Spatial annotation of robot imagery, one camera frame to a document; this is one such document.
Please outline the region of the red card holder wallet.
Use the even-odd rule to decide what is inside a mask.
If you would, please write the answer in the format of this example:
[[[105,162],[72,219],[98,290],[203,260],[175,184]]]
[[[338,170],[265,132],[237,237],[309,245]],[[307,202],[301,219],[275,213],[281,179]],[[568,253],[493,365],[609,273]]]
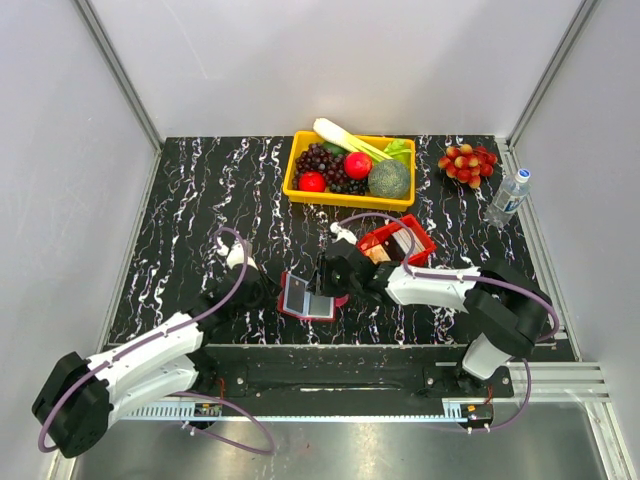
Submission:
[[[349,296],[325,297],[307,290],[309,282],[285,272],[281,276],[281,293],[277,309],[286,316],[301,321],[333,322],[336,311],[349,301]]]

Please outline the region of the black VIP credit card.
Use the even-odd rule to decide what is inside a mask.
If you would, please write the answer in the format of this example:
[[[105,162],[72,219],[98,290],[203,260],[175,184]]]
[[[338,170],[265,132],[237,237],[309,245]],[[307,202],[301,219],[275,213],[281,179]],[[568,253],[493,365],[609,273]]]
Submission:
[[[307,281],[289,276],[284,291],[284,310],[291,314],[304,316],[308,307],[307,297]]]

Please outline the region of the stack of credit cards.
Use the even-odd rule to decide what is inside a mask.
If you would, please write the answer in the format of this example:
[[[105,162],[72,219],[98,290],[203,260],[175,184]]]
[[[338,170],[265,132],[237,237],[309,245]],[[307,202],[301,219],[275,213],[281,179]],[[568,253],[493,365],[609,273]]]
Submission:
[[[414,230],[398,225],[386,225],[362,239],[361,250],[374,263],[401,262],[409,255],[411,266],[421,267],[427,263],[432,245],[423,242]]]

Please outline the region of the red plastic card bin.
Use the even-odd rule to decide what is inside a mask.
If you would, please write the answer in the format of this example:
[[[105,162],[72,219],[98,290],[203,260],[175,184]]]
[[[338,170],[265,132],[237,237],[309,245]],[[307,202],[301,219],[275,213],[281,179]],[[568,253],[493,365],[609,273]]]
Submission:
[[[400,219],[406,227],[388,222],[387,225],[367,233],[359,242],[359,250],[374,264],[388,261],[402,262],[410,254],[411,266],[423,267],[436,245],[412,214]]]

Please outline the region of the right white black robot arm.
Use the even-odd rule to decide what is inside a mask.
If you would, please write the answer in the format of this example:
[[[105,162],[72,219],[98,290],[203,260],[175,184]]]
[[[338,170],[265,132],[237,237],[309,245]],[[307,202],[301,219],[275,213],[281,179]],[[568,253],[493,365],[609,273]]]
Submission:
[[[466,395],[480,394],[507,361],[529,358],[554,317],[549,297],[507,263],[458,270],[414,267],[406,260],[374,263],[352,232],[338,224],[332,229],[335,239],[317,258],[314,292],[469,315],[479,333],[454,373],[457,388]]]

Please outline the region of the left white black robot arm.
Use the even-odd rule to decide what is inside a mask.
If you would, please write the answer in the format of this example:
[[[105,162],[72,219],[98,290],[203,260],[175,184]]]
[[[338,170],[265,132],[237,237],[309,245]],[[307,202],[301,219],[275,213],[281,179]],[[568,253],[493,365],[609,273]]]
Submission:
[[[212,391],[217,372],[205,346],[227,333],[240,312],[262,308],[275,294],[248,242],[233,245],[226,265],[210,292],[160,326],[88,358],[77,352],[61,357],[32,405],[42,426],[39,450],[78,457],[142,406],[172,394]]]

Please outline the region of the yellow plastic fruit tray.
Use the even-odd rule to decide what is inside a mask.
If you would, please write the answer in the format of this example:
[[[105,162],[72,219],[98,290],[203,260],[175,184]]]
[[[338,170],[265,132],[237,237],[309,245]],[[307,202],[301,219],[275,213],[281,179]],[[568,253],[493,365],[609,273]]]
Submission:
[[[403,138],[299,131],[283,180],[294,203],[404,212],[415,201],[416,144]]]

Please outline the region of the red apple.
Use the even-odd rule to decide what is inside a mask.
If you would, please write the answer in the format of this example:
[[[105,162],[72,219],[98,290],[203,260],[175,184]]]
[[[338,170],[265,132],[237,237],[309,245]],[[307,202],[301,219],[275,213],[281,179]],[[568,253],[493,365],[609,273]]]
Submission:
[[[298,179],[298,189],[304,192],[322,193],[326,189],[326,180],[318,172],[306,172]]]
[[[368,177],[373,168],[372,158],[363,152],[353,152],[344,160],[344,172],[354,180],[363,180]]]

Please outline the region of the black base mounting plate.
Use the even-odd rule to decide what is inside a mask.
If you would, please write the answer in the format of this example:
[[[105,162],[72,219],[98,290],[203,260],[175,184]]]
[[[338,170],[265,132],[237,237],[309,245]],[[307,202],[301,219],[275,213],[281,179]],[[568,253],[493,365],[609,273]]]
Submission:
[[[205,378],[202,392],[227,397],[264,390],[366,389],[422,393],[431,398],[514,396],[507,367],[476,380],[461,366],[464,346],[209,345],[190,355]]]

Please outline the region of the red apple upper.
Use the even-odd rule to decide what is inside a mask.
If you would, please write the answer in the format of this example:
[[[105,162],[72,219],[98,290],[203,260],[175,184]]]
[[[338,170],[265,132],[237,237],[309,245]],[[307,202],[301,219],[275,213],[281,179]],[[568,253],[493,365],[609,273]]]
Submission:
[[[363,180],[368,177],[373,168],[372,158],[363,152],[353,152],[344,160],[344,172],[354,180]]]

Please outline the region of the dark purple grape bunch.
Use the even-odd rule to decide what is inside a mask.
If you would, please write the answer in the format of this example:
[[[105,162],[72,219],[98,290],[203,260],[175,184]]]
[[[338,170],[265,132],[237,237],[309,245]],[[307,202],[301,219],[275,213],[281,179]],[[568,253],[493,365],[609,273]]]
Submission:
[[[322,146],[323,143],[310,144],[294,157],[292,188],[300,191],[299,177],[306,172],[315,171],[326,180],[326,189],[322,193],[364,196],[368,191],[368,177],[354,180],[344,172],[344,160],[350,152],[335,156]]]

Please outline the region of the dark green cucumber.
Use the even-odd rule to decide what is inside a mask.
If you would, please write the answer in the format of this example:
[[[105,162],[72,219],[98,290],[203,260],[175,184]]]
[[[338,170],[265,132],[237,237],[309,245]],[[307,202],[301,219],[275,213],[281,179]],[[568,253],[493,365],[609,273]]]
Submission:
[[[345,155],[348,153],[348,151],[336,144],[330,143],[330,142],[324,142],[322,144],[322,146],[329,152],[331,152],[333,155],[338,156],[338,155]]]

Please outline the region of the green lettuce leaf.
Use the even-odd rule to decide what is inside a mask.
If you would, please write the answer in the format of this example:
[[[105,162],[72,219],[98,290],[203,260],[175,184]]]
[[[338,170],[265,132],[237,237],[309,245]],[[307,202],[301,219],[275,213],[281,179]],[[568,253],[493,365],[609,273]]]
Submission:
[[[393,139],[383,150],[389,157],[410,166],[412,150],[406,139]]]

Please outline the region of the white green leek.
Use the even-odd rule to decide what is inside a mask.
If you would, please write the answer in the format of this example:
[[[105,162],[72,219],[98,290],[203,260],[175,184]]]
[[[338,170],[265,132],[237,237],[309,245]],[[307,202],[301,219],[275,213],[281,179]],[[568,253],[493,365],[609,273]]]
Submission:
[[[374,162],[391,159],[391,156],[387,153],[347,132],[326,118],[317,118],[312,128],[313,131],[325,141],[335,144],[350,153],[365,153],[369,155]]]

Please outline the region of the clear water bottle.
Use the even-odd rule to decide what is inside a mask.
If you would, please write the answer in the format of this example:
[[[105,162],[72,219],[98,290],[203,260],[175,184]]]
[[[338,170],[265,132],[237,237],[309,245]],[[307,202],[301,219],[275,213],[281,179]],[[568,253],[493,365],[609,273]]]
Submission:
[[[524,168],[506,175],[486,209],[484,219],[498,229],[508,224],[529,195],[530,180],[531,173]]]

